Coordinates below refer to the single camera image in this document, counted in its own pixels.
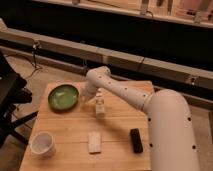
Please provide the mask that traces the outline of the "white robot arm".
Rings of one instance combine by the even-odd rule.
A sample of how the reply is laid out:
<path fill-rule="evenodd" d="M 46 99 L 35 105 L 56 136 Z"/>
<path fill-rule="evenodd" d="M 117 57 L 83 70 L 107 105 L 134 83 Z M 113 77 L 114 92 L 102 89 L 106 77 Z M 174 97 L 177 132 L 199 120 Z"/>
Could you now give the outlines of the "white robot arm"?
<path fill-rule="evenodd" d="M 99 88 L 147 114 L 152 171 L 200 171 L 191 112 L 180 93 L 171 89 L 149 93 L 127 86 L 112 79 L 106 66 L 87 72 L 81 97 L 90 101 Z"/>

